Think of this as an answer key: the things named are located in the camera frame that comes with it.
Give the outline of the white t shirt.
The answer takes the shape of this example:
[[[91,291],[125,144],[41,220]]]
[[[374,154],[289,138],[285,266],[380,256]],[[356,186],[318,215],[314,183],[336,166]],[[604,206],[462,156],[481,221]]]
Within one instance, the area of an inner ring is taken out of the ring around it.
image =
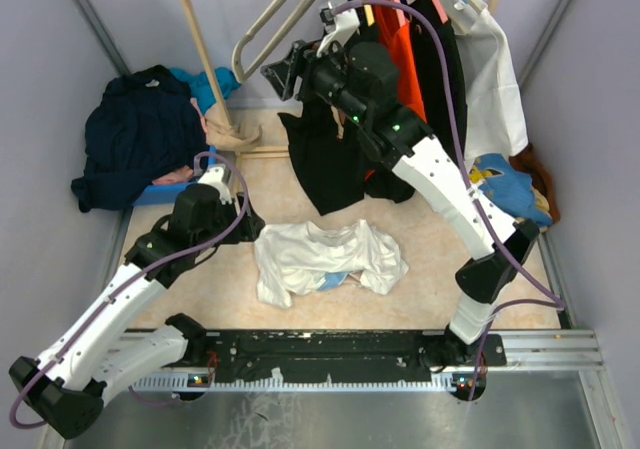
[[[312,222],[269,224],[254,242],[258,300],[280,308],[294,295],[333,289],[356,275],[359,285],[386,295],[409,271],[398,243],[364,219],[323,230]]]

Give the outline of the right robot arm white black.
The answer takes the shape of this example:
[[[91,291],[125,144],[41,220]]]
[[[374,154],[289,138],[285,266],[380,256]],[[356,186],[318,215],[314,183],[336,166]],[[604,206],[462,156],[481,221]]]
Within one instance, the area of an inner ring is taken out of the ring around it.
[[[516,221],[479,189],[467,187],[458,165],[432,128],[397,97],[399,72],[388,49],[359,42],[350,49],[332,42],[296,41],[286,57],[261,74],[282,100],[319,98],[357,127],[364,153],[412,186],[464,241],[470,259],[455,274],[462,291],[445,330],[448,356],[470,364],[501,290],[528,258],[539,234],[531,220]]]

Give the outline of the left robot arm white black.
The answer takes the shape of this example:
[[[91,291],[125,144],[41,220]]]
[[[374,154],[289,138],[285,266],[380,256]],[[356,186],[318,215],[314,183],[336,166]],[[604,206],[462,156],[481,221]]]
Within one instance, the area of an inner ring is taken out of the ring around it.
[[[169,317],[143,340],[109,350],[128,324],[186,272],[222,245],[253,242],[263,228],[249,194],[226,197],[219,184],[194,183],[126,253],[122,265],[89,308],[37,357],[21,356],[9,369],[18,395],[10,424],[21,430],[48,425],[74,439],[106,406],[143,376],[165,366],[201,363],[207,331],[191,317]]]

